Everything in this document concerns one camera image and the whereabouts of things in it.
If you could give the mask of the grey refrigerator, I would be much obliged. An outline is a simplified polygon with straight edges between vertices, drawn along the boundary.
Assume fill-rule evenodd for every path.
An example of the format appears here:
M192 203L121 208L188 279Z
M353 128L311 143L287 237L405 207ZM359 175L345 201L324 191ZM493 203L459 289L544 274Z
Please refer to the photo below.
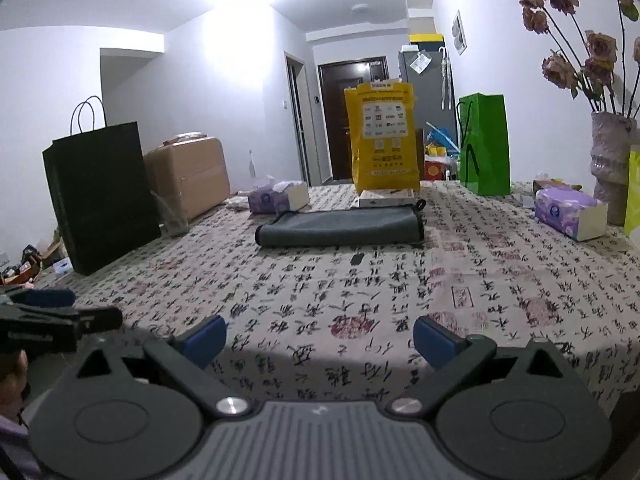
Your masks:
M398 53L400 79L412 85L414 124L424 133L435 126L457 141L454 85L450 63L441 42L402 46Z

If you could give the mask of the beige hard suitcase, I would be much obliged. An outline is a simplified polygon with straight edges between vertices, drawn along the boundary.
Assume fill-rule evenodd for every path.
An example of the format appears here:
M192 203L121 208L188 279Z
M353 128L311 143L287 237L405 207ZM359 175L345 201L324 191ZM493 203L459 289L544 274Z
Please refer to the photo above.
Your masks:
M151 191L186 221L231 196L224 148L214 136L160 146L143 161Z

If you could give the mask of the dried pink roses bouquet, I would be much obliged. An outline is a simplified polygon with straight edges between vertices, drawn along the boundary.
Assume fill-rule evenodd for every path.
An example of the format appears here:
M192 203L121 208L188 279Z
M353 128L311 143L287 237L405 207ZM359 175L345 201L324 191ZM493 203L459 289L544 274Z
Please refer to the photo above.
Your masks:
M639 83L627 89L628 22L639 21L639 0L615 0L622 38L595 32L579 25L576 12L579 0L518 0L523 26L536 35L548 36L555 47L541 63L545 80L567 90L573 98L581 94L595 113L611 113L624 119L639 115L636 101ZM578 32L586 56L581 58L554 18L562 14Z

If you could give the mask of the clear drinking glass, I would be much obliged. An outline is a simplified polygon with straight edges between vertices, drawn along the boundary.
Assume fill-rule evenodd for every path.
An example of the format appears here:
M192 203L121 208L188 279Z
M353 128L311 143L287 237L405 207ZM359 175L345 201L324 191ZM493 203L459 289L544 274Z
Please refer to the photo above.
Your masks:
M172 237L181 236L189 232L189 220L183 212L180 196L163 196L152 191L151 195L160 215L160 225Z

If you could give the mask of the yellow delivery bag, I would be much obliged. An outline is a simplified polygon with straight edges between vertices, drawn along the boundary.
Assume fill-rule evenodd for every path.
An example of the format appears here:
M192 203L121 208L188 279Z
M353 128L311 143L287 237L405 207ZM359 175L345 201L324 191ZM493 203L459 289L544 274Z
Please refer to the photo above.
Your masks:
M356 191L420 188L411 84L390 79L344 91Z

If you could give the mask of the white flat box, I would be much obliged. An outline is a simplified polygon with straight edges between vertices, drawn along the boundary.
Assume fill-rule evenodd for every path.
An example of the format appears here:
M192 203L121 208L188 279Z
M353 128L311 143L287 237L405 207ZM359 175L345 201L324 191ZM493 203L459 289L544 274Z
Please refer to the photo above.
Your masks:
M352 202L352 208L397 207L416 203L413 190L363 190Z

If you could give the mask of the black paper shopping bag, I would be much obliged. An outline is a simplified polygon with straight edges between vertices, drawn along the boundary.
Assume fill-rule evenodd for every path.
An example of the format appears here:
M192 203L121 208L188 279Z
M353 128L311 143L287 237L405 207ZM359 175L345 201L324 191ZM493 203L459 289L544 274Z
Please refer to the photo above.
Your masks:
M74 270L90 275L160 237L136 122L71 132L42 152Z

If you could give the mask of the wall picture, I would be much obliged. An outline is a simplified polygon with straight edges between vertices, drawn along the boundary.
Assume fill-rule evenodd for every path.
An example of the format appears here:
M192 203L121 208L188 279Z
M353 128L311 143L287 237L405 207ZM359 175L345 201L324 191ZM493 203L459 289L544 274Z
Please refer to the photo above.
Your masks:
M454 46L459 54L462 54L468 47L468 43L465 39L465 33L462 24L462 18L460 12L457 12L456 17L451 25L452 39L454 40Z

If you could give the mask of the dark brown entrance door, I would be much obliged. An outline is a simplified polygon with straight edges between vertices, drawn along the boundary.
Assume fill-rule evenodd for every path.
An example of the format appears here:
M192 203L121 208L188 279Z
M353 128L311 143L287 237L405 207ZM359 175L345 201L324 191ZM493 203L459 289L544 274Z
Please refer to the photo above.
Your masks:
M352 178L352 149L345 91L365 82L388 78L386 58L363 58L319 66L326 138L329 144L331 179Z

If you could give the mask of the right purple tissue box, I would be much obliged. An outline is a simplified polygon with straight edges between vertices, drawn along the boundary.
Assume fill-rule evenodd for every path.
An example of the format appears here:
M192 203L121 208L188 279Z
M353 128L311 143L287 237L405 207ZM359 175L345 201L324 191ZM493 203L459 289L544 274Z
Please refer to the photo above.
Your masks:
M535 217L575 242L586 242L605 234L608 205L572 188L541 188Z

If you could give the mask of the yellow black box on fridge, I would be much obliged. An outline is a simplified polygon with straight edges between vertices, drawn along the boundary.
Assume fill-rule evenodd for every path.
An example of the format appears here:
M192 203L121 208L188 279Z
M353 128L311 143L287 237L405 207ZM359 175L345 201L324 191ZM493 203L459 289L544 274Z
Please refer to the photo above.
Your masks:
M410 34L409 41L412 44L444 44L444 36L434 32L434 34Z

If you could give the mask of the purple grey microfibre towel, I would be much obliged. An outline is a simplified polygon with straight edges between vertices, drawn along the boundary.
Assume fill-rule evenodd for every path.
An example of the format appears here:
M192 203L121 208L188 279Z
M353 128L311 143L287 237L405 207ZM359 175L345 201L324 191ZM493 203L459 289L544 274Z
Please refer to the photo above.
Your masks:
M258 226L255 242L265 248L320 248L420 244L425 200L393 207L285 211Z

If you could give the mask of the red gift box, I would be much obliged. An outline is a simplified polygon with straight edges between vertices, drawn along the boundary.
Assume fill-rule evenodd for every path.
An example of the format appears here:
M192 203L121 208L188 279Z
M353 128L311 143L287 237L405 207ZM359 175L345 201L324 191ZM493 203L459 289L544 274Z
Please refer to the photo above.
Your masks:
M445 180L448 167L448 156L425 156L424 179L427 181Z

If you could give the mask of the lime yellow gift bag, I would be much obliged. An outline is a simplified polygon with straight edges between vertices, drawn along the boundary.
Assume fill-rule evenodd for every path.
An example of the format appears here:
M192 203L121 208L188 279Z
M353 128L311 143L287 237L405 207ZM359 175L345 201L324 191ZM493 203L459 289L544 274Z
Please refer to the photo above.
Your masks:
M629 182L624 224L625 234L639 245L640 223L640 152L639 145L633 145L629 154Z

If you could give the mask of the green paper shopping bag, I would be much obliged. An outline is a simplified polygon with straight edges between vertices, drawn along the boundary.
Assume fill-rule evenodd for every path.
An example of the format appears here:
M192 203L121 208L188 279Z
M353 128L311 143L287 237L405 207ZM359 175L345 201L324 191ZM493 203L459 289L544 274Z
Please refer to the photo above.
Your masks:
M479 196L511 191L510 151L503 96L474 93L459 99L459 180Z

